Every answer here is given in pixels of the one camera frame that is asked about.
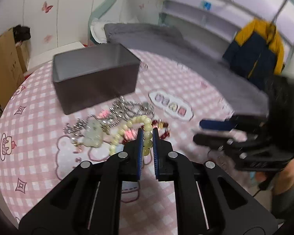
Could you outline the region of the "person right hand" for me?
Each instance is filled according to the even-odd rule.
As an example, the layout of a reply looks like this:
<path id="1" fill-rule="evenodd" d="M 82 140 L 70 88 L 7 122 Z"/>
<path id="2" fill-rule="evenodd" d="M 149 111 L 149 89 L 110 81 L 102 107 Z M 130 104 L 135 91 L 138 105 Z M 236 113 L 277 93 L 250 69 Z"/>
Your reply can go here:
<path id="1" fill-rule="evenodd" d="M 280 171 L 274 179 L 272 194 L 280 195 L 290 190 L 294 185 L 294 159 Z"/>

